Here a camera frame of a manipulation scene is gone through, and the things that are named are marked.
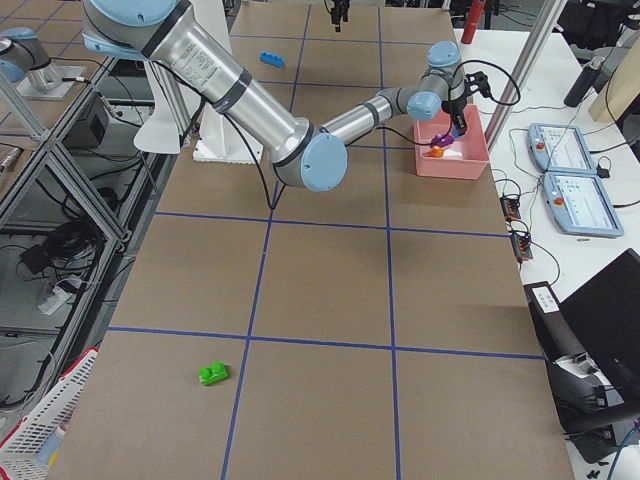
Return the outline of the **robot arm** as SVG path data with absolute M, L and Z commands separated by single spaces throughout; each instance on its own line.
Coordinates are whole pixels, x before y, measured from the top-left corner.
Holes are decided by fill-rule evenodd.
M 348 167 L 346 146 L 396 115 L 429 121 L 447 112 L 458 134 L 470 80 L 453 41 L 433 45 L 418 83 L 386 88 L 314 126 L 286 110 L 197 21 L 189 1 L 85 1 L 85 45 L 107 55 L 156 62 L 237 122 L 266 149 L 278 179 L 314 192 L 335 188 Z

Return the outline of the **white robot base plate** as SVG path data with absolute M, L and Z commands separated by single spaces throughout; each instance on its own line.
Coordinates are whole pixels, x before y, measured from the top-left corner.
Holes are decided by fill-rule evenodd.
M 182 148 L 193 146 L 196 161 L 245 164 L 262 155 L 263 147 L 257 140 L 249 137 L 243 141 L 229 121 L 209 105 L 192 123 L 201 98 L 156 64 L 146 62 L 144 68 L 154 109 L 134 138 L 137 149 L 178 154 Z

